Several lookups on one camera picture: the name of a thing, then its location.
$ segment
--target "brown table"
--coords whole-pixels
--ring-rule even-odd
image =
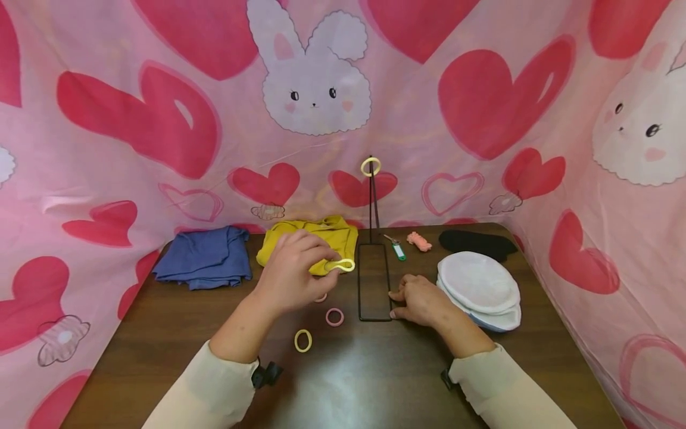
[[[494,224],[456,228],[510,237]],[[444,227],[413,229],[434,249],[424,254],[405,243],[407,260],[400,262],[389,245],[393,288],[405,273],[435,280],[436,264],[448,255],[438,244]],[[385,232],[402,239],[411,230]],[[255,279],[261,268],[254,256],[262,239],[256,235],[248,242]],[[369,291],[364,295],[366,316],[383,316],[388,310],[381,255],[365,250],[362,259],[363,285]],[[519,283],[523,320],[514,332],[493,338],[579,428],[623,428],[524,256],[511,255],[504,266]],[[190,292],[148,277],[63,428],[140,428],[200,345],[254,285],[252,280],[237,288]],[[276,386],[257,392],[239,427],[485,428],[461,390],[448,391],[441,381],[439,374],[451,356],[440,338],[409,323],[360,322],[356,285],[354,272],[342,275],[324,303],[290,314],[274,327],[260,356],[285,371]],[[343,310],[343,325],[326,324],[324,314],[331,307]],[[304,354],[293,346],[301,328],[314,338]]]

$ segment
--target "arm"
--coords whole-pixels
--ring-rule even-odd
[[[339,270],[314,279],[309,269],[340,256],[305,231],[283,235],[253,290],[148,417],[143,429],[225,429],[241,421],[255,395],[257,354],[275,321],[333,289]]]
[[[422,276],[404,276],[392,318],[433,327],[455,357],[449,375],[492,429],[574,429],[574,424],[499,345]]]

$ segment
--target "yellow hair tie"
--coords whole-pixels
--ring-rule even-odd
[[[373,156],[370,156],[369,158],[367,158],[367,159],[364,160],[364,162],[363,162],[362,165],[359,167],[359,169],[362,171],[362,174],[364,174],[364,175],[367,176],[367,177],[371,177],[371,176],[372,176],[372,173],[368,173],[368,172],[365,171],[365,169],[364,169],[364,168],[367,166],[367,164],[369,164],[369,163],[377,163],[377,164],[378,164],[377,167],[374,169],[374,176],[376,176],[376,175],[381,171],[381,161],[379,161],[378,158],[375,158],[375,157],[373,157]]]
[[[304,349],[301,349],[300,346],[298,345],[298,337],[302,334],[307,335],[307,347]],[[312,347],[312,334],[309,333],[307,329],[301,329],[296,333],[296,337],[293,339],[293,343],[296,345],[296,350],[301,352],[301,353],[307,353],[307,351]]]
[[[327,261],[324,264],[324,269],[326,271],[331,271],[335,268],[338,268],[341,271],[345,271],[346,273],[349,273],[355,269],[355,261],[353,261],[352,259],[346,258],[346,259],[341,259],[340,261]]]

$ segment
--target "cream sleeve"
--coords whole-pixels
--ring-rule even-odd
[[[206,342],[171,386],[143,429],[226,429],[241,421],[255,395],[250,364],[214,356]]]
[[[491,429],[576,427],[500,345],[455,359],[448,375]]]

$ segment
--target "pink hair tie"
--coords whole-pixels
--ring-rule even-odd
[[[332,322],[332,321],[329,320],[329,316],[330,316],[331,313],[333,313],[333,312],[336,312],[336,313],[340,314],[341,319],[340,319],[338,322]],[[343,324],[343,318],[344,318],[344,317],[343,317],[343,312],[342,312],[341,310],[337,309],[337,308],[329,308],[329,311],[327,312],[326,318],[327,318],[327,323],[329,324],[329,326],[337,327],[337,326],[340,326],[340,325]]]
[[[407,242],[410,244],[414,244],[422,252],[428,252],[431,250],[431,243],[429,243],[424,237],[422,237],[414,231],[407,236]]]

